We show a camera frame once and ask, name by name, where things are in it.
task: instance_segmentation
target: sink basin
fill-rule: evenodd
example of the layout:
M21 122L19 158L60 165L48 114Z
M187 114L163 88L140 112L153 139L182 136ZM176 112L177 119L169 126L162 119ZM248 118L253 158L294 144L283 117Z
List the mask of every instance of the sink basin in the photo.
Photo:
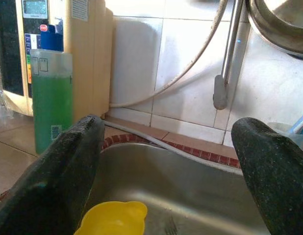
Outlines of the sink basin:
M270 234L242 175L147 144L103 151L85 212L106 201L145 203L144 235Z

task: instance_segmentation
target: stainless steel pot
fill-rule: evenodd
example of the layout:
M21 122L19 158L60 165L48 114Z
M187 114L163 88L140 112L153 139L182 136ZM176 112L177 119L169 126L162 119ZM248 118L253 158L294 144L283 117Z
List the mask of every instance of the stainless steel pot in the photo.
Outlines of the stainless steel pot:
M303 0L246 0L246 6L264 40L303 59Z

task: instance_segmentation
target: beige floor tile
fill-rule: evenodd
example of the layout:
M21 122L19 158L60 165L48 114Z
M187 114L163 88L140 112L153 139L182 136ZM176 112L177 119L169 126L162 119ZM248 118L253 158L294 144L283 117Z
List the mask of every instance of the beige floor tile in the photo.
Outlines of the beige floor tile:
M202 141L194 139L188 136L183 136L179 134L169 133L163 140L171 141L174 143L182 144L191 148L200 149L203 151L220 154L229 158L237 159L234 148L227 147L221 144L216 144L212 142Z
M13 186L37 158L0 143L0 194Z
M144 126L141 124L137 124L137 123L134 123L131 121L121 120L121 119L114 118L114 117L106 117L105 120L128 127L128 128L132 128L132 129L140 131L140 132L143 132L143 133L150 135L157 139L162 139L168 134L168 131L152 128L149 126Z
M15 129L21 126L32 125L33 117L14 113L13 117L0 118L0 132Z
M36 155L34 125L22 126L0 133L0 142Z

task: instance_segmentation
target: white tile wall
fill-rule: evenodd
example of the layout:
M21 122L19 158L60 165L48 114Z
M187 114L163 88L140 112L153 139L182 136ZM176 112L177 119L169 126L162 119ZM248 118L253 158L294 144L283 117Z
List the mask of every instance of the white tile wall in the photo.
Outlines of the white tile wall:
M228 22L221 22L203 56L174 86L177 89L155 98L153 114L213 126L216 115L212 102L214 77L221 72L228 27ZM157 89L188 65L201 49L210 28L210 21L164 20Z
M106 0L117 20L111 102L139 100L179 74L205 41L218 0ZM303 61L278 51L241 15L225 110L216 111L214 77L221 72L233 0L216 35L196 65L166 93L116 118L233 146L230 130L242 117L293 124L303 113ZM244 63L241 60L248 42Z
M114 118L120 118L127 121L136 122L145 126L151 124L151 114L139 112L127 108L113 108L110 109L108 115Z
M140 100L153 93L162 19L116 17L112 103ZM131 107L151 113L152 100Z
M232 138L231 138L231 132L230 131L226 131L223 145L233 148L233 143L232 143Z
M225 130L234 99L234 93L241 72L242 61L245 54L246 45L249 38L250 24L240 23L237 33L237 42L233 54L233 61L229 74L229 84L227 87L227 107L223 110L217 110L214 127Z
M105 0L115 16L163 17L166 0Z
M302 114L303 61L251 30L227 130L243 117L293 125Z
M233 0L229 0L222 21L230 21ZM166 0L165 18L212 21L215 18L219 0ZM241 22L248 22L243 4Z
M151 127L219 144L222 144L225 134L223 130L157 115L152 116Z

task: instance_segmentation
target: bottle label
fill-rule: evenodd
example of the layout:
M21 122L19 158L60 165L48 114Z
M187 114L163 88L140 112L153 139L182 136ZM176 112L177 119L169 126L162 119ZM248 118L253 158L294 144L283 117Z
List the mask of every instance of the bottle label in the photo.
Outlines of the bottle label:
M55 140L62 132L62 125L52 125L51 126L51 140Z

